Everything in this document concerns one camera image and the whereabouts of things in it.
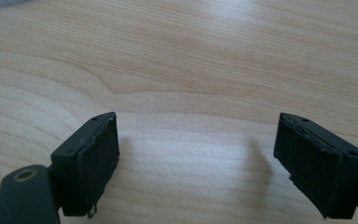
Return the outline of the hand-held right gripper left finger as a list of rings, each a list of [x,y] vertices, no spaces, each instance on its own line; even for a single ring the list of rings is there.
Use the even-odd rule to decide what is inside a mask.
[[[117,116],[89,119],[50,155],[61,183],[60,206],[68,217],[92,217],[119,161]]]

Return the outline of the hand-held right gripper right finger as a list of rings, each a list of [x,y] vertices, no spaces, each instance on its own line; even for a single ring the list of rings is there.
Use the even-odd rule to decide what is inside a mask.
[[[358,209],[358,147],[310,119],[281,113],[273,156],[324,218]]]

